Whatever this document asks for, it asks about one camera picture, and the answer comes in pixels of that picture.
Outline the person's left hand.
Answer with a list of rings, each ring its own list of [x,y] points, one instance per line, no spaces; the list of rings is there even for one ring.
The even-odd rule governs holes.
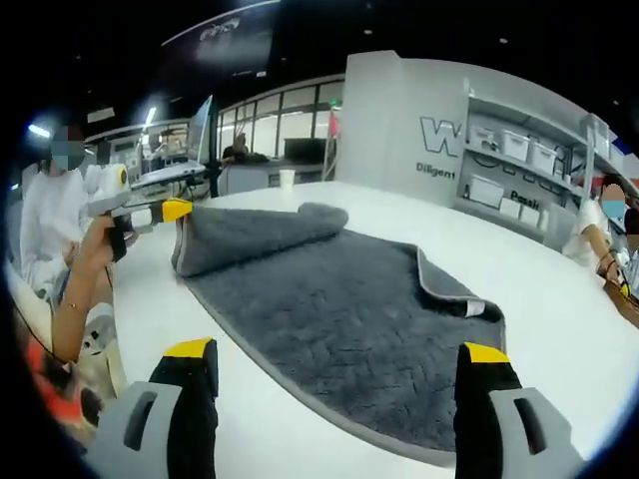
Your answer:
[[[114,221],[110,216],[92,219],[73,263],[73,273],[78,277],[93,277],[111,264],[114,254],[109,232],[113,226]]]

